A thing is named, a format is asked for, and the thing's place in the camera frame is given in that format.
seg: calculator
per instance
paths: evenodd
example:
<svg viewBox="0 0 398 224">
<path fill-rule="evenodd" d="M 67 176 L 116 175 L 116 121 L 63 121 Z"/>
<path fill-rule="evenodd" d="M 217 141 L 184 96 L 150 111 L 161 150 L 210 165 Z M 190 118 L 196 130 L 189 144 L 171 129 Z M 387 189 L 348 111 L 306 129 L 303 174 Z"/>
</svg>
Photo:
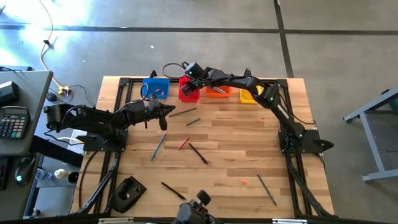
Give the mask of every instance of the calculator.
<svg viewBox="0 0 398 224">
<path fill-rule="evenodd" d="M 23 106 L 3 106 L 0 139 L 22 139 L 30 122 L 29 110 Z"/>
</svg>

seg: pencil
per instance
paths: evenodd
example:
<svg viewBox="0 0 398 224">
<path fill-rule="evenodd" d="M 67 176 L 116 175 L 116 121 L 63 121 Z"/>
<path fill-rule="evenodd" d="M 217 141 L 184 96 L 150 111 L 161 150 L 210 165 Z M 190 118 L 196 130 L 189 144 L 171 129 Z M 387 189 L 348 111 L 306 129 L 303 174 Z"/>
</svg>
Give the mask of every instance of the pencil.
<svg viewBox="0 0 398 224">
<path fill-rule="evenodd" d="M 191 143 L 188 143 L 188 145 L 195 151 L 195 153 L 198 154 L 198 156 L 200 157 L 200 159 L 205 163 L 205 164 L 209 164 L 207 162 L 207 160 L 197 151 L 197 149 L 195 149 L 195 147 L 192 146 Z"/>
<path fill-rule="evenodd" d="M 193 123 L 195 123 L 195 122 L 197 122 L 197 121 L 199 121 L 199 120 L 200 120 L 200 118 L 194 119 L 193 121 L 191 121 L 191 122 L 189 122 L 188 124 L 186 124 L 186 126 L 191 125 L 191 124 L 193 124 Z"/>
<path fill-rule="evenodd" d="M 154 154 L 152 155 L 152 158 L 150 159 L 150 161 L 152 162 L 156 156 L 156 152 L 159 150 L 160 145 L 163 143 L 165 137 L 166 137 L 167 132 L 164 133 L 162 139 L 160 140 L 160 143 L 157 145 Z"/>
<path fill-rule="evenodd" d="M 184 140 L 184 141 L 182 142 L 181 146 L 178 147 L 178 149 L 180 150 L 180 149 L 182 148 L 182 146 L 184 146 L 184 144 L 185 144 L 188 140 L 189 140 L 189 137 L 187 137 L 187 139 Z"/>
<path fill-rule="evenodd" d="M 193 110 L 196 110 L 196 108 L 192 108 L 192 109 L 189 109 L 189 110 L 186 110 L 186 111 L 181 111 L 181 112 L 178 112 L 178 113 L 175 113 L 175 114 L 171 114 L 169 116 L 169 118 L 171 118 L 173 116 L 177 116 L 177 115 L 183 114 L 183 113 L 186 113 L 186 112 L 189 112 L 189 111 L 193 111 Z"/>
<path fill-rule="evenodd" d="M 268 190 L 266 184 L 264 183 L 264 181 L 262 181 L 262 179 L 261 179 L 261 177 L 260 177 L 260 174 L 259 174 L 258 172 L 256 172 L 256 175 L 257 175 L 257 177 L 259 178 L 259 180 L 260 180 L 262 186 L 266 189 L 266 191 L 267 191 L 269 197 L 271 198 L 272 202 L 275 204 L 275 206 L 277 206 L 276 201 L 274 200 L 274 197 L 272 196 L 271 192 L 269 192 L 269 190 Z"/>
<path fill-rule="evenodd" d="M 226 93 L 224 90 L 217 88 L 217 87 L 213 87 L 213 90 L 219 92 L 219 93 Z"/>
<path fill-rule="evenodd" d="M 186 198 L 184 196 L 182 196 L 180 193 L 178 193 L 176 190 L 174 190 L 173 188 L 171 188 L 169 185 L 161 182 L 163 186 L 167 187 L 167 189 L 171 190 L 173 193 L 175 193 L 180 199 L 182 200 L 186 200 Z"/>
</svg>

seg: red pencil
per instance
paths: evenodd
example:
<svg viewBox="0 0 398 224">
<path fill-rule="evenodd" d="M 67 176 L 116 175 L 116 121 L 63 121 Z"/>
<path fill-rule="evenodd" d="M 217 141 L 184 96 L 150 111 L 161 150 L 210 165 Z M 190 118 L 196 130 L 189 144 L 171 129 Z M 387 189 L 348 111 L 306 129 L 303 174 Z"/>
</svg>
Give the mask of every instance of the red pencil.
<svg viewBox="0 0 398 224">
<path fill-rule="evenodd" d="M 187 143 L 188 140 L 189 140 L 189 137 L 184 142 L 182 142 L 181 146 L 178 147 L 178 149 L 180 150 L 182 148 L 182 146 L 184 146 L 184 144 Z"/>
</svg>

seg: wooden table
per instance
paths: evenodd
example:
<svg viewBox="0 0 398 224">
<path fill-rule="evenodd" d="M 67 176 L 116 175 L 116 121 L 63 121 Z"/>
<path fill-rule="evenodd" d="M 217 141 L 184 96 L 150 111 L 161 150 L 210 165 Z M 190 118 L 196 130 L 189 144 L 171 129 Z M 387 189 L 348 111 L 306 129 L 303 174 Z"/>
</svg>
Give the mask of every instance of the wooden table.
<svg viewBox="0 0 398 224">
<path fill-rule="evenodd" d="M 98 109 L 113 110 L 119 78 L 104 77 Z M 295 115 L 311 122 L 304 80 L 288 78 L 287 81 Z M 133 100 L 140 98 L 140 87 L 140 83 L 134 84 Z M 207 209 L 218 218 L 294 217 L 285 157 L 280 153 L 277 137 L 279 121 L 270 110 L 259 105 L 241 104 L 238 89 L 234 89 L 229 98 L 208 98 L 202 89 L 198 103 L 182 103 L 178 99 L 178 83 L 170 84 L 169 97 L 161 101 L 177 107 L 171 114 L 194 107 L 198 109 L 166 117 L 169 124 L 167 137 L 153 162 L 150 161 L 151 155 L 164 134 L 158 121 L 149 122 L 148 129 L 145 129 L 143 123 L 129 127 L 127 147 L 122 153 L 116 186 L 133 175 L 147 191 L 129 211 L 123 214 L 112 211 L 112 216 L 175 217 L 178 206 L 184 201 L 163 187 L 160 184 L 163 181 L 188 201 L 197 200 L 199 190 L 205 190 L 211 196 Z M 197 118 L 201 120 L 185 126 Z M 177 150 L 187 137 L 210 162 L 208 165 L 187 144 Z M 89 156 L 90 154 L 85 156 L 81 170 Z M 82 203 L 98 185 L 103 157 L 104 153 L 97 153 L 88 165 L 81 191 Z M 323 207 L 333 213 L 321 160 L 308 154 L 303 154 L 302 157 L 309 189 Z M 262 188 L 256 172 L 262 176 L 278 206 L 274 206 Z M 101 212 L 106 206 L 108 187 L 109 184 L 104 190 Z M 78 210 L 78 192 L 77 187 L 71 212 Z M 300 208 L 304 211 L 300 190 L 297 195 Z"/>
</svg>

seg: calculator keypad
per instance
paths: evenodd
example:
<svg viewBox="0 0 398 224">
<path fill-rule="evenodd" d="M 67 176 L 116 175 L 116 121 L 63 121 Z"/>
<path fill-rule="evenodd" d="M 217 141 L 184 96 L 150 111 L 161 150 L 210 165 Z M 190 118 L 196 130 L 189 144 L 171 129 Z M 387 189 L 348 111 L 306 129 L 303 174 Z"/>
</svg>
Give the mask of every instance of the calculator keypad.
<svg viewBox="0 0 398 224">
<path fill-rule="evenodd" d="M 27 117 L 21 115 L 11 115 L 0 120 L 0 138 L 18 139 L 21 138 Z"/>
</svg>

